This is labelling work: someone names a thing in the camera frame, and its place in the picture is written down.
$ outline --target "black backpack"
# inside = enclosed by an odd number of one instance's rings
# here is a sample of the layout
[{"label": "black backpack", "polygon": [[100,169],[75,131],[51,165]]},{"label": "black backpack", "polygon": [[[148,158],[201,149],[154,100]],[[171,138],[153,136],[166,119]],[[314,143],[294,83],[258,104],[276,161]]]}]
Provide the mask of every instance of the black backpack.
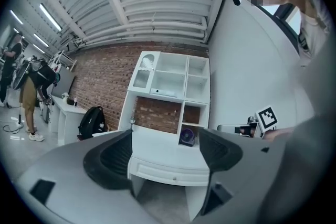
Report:
[{"label": "black backpack", "polygon": [[77,138],[80,141],[93,137],[92,134],[106,132],[107,128],[103,108],[101,106],[91,107],[85,113],[78,129]]}]

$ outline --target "gray floor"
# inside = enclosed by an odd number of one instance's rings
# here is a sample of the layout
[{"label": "gray floor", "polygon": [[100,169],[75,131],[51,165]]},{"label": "gray floor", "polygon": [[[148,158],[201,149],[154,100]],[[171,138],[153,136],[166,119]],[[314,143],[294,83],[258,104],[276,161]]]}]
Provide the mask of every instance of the gray floor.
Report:
[{"label": "gray floor", "polygon": [[[8,103],[15,107],[19,106],[18,91],[10,91]],[[19,108],[0,108],[0,155],[1,162],[5,166],[7,174],[11,180],[20,176],[28,167],[30,167],[42,155],[57,147],[57,134],[48,132],[48,125],[42,120],[41,110],[36,108],[34,121],[38,133],[45,137],[43,142],[35,142],[28,139],[26,133],[26,120],[24,110],[21,108],[22,120],[24,127],[17,133],[6,133],[3,130],[5,125],[11,130],[17,129],[15,122],[11,117],[18,118]]]},{"label": "gray floor", "polygon": [[163,224],[190,223],[184,187],[146,180],[137,200]]}]

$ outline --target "fluorescent light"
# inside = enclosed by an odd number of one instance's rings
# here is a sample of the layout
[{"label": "fluorescent light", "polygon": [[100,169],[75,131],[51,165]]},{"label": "fluorescent light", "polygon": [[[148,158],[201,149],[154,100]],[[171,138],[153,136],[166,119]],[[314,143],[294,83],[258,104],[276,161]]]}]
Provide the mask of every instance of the fluorescent light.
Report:
[{"label": "fluorescent light", "polygon": [[62,28],[59,26],[59,24],[54,20],[54,18],[48,13],[46,8],[43,4],[40,4],[40,9],[43,11],[43,13],[48,17],[48,19],[52,22],[52,24],[57,28],[58,31],[61,31]]},{"label": "fluorescent light", "polygon": [[23,24],[23,22],[21,22],[21,20],[16,16],[16,14],[12,10],[10,10],[10,12],[20,24]]},{"label": "fluorescent light", "polygon": [[39,47],[37,47],[35,44],[33,44],[33,46],[38,49],[40,52],[42,52],[43,54],[45,53],[44,51],[42,51]]},{"label": "fluorescent light", "polygon": [[45,45],[46,47],[49,47],[49,45],[48,44],[46,44],[38,35],[36,35],[35,33],[34,33],[34,36],[43,44],[43,45]]}]

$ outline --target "man in black shirt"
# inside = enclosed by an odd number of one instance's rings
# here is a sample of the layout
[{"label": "man in black shirt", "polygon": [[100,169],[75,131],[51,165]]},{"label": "man in black shirt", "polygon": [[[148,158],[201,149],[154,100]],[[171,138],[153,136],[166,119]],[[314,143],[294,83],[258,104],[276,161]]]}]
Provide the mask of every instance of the man in black shirt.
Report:
[{"label": "man in black shirt", "polygon": [[53,83],[60,80],[59,73],[55,73],[46,62],[43,62],[42,67],[36,71],[29,74],[20,94],[20,103],[25,109],[25,116],[28,125],[27,132],[29,132],[29,139],[32,141],[41,142],[44,140],[43,135],[36,133],[34,128],[34,109],[36,102],[36,90],[42,97],[43,102],[47,104],[50,101],[49,95],[47,93],[47,88]]},{"label": "man in black shirt", "polygon": [[13,42],[14,46],[10,50],[8,48],[4,49],[5,63],[0,82],[0,106],[2,107],[5,106],[4,101],[6,99],[7,86],[12,82],[15,60],[22,52],[21,32],[15,35]]}]

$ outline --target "drawer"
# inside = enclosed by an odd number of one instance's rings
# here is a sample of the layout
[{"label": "drawer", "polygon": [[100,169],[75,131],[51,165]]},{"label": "drawer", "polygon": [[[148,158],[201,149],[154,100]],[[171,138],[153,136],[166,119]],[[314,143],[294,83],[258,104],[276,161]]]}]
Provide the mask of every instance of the drawer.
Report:
[{"label": "drawer", "polygon": [[167,167],[132,157],[130,174],[165,184],[179,186],[207,186],[209,170]]}]

